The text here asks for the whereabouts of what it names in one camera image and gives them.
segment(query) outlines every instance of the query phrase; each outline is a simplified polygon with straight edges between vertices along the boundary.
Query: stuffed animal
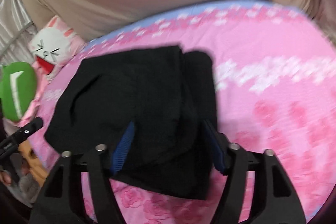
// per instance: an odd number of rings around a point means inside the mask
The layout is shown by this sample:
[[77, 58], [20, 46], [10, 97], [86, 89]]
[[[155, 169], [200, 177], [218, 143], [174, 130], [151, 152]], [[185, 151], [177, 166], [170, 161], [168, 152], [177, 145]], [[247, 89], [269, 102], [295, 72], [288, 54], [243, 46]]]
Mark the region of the stuffed animal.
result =
[[29, 48], [51, 81], [84, 45], [84, 40], [72, 28], [54, 16], [31, 40]]
[[3, 116], [18, 122], [34, 99], [36, 89], [37, 77], [31, 65], [15, 62], [4, 67], [0, 82]]

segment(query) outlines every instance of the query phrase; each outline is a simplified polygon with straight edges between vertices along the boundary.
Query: green cushion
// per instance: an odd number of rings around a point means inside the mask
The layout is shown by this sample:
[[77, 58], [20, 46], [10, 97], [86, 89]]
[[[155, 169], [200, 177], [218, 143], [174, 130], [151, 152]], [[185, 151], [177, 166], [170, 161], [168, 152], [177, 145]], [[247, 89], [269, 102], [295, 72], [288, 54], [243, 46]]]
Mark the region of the green cushion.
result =
[[34, 69], [25, 62], [12, 63], [3, 69], [0, 98], [5, 118], [17, 122], [34, 99], [37, 78]]

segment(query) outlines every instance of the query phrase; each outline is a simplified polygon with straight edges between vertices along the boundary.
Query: pink bedsheet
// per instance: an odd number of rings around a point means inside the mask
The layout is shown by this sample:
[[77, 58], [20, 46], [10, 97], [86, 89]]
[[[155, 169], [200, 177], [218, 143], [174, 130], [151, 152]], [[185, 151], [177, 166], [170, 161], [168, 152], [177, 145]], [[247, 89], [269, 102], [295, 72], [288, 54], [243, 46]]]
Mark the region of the pink bedsheet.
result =
[[[47, 87], [41, 101], [38, 115], [45, 126], [29, 140], [43, 164], [51, 168], [59, 157], [43, 134], [83, 58], [176, 42], [184, 51], [204, 50], [212, 56], [219, 129], [247, 150], [274, 149], [311, 219], [336, 183], [336, 55], [312, 22], [278, 5], [208, 8], [197, 16], [163, 18], [86, 48]], [[86, 174], [82, 182], [86, 211], [95, 218]], [[207, 201], [111, 184], [129, 224], [208, 224], [225, 178], [212, 172]], [[248, 216], [252, 193], [250, 172], [241, 219]]]

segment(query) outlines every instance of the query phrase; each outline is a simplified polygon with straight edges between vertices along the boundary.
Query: pink pillow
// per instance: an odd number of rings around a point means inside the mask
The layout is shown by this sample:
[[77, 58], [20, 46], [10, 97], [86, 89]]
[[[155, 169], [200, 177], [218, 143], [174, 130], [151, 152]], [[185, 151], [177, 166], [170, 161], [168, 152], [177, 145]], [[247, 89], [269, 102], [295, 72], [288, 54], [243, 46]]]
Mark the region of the pink pillow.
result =
[[84, 45], [84, 40], [72, 28], [54, 16], [31, 40], [29, 48], [51, 81]]

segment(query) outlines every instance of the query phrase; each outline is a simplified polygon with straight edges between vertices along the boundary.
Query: metal bolt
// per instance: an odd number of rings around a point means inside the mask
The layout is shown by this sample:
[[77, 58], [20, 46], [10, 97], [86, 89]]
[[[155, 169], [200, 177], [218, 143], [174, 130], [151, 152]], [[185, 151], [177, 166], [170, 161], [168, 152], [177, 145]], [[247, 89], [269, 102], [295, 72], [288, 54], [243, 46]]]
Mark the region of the metal bolt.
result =
[[266, 149], [266, 150], [265, 150], [265, 154], [266, 154], [267, 156], [270, 156], [270, 157], [272, 157], [272, 156], [275, 155], [275, 153], [274, 153], [274, 151], [273, 151], [272, 149]]
[[239, 150], [239, 148], [240, 148], [239, 144], [237, 144], [237, 143], [230, 143], [230, 144], [229, 144], [229, 147], [230, 147], [232, 150]]
[[63, 153], [62, 153], [62, 157], [63, 158], [69, 158], [71, 156], [71, 152], [70, 151], [64, 151]]
[[96, 146], [97, 151], [105, 151], [107, 149], [106, 144], [99, 144]]

